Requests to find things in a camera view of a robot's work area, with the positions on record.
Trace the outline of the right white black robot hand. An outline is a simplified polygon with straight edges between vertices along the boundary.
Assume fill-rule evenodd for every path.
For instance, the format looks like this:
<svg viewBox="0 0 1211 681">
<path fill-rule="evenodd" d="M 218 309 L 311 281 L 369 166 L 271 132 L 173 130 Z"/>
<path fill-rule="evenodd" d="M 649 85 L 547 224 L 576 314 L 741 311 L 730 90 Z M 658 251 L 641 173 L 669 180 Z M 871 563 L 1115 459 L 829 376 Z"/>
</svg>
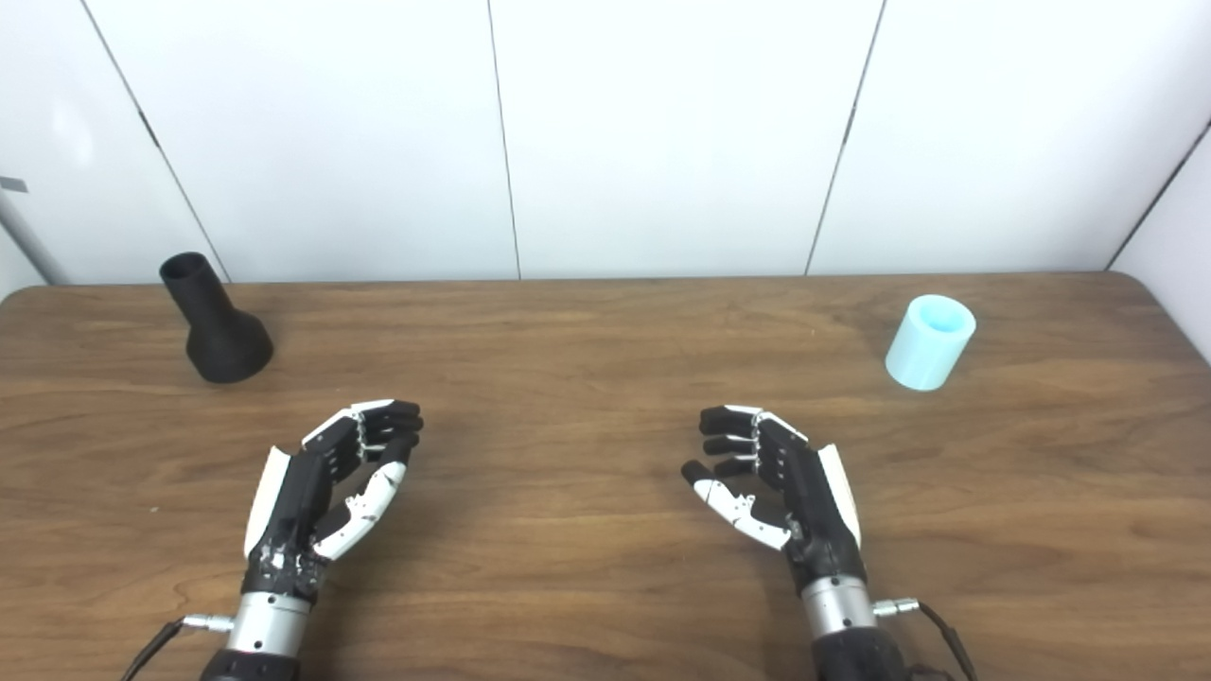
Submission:
<svg viewBox="0 0 1211 681">
<path fill-rule="evenodd" d="M 853 492 L 836 445 L 809 437 L 770 410 L 719 405 L 699 414 L 708 468 L 681 474 L 731 530 L 784 553 L 796 590 L 820 579 L 867 580 Z"/>
</svg>

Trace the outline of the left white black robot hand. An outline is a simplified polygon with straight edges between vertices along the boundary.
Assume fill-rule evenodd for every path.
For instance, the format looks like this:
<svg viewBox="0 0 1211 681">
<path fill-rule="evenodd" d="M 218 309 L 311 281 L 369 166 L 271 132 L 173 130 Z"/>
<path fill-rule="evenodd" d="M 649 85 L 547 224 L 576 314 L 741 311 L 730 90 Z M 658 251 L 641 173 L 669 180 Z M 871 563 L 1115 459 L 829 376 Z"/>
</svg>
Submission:
<svg viewBox="0 0 1211 681">
<path fill-rule="evenodd" d="M 423 427 L 419 405 L 380 397 L 338 410 L 294 453 L 274 445 L 248 515 L 241 591 L 316 603 L 329 566 L 394 503 Z"/>
</svg>

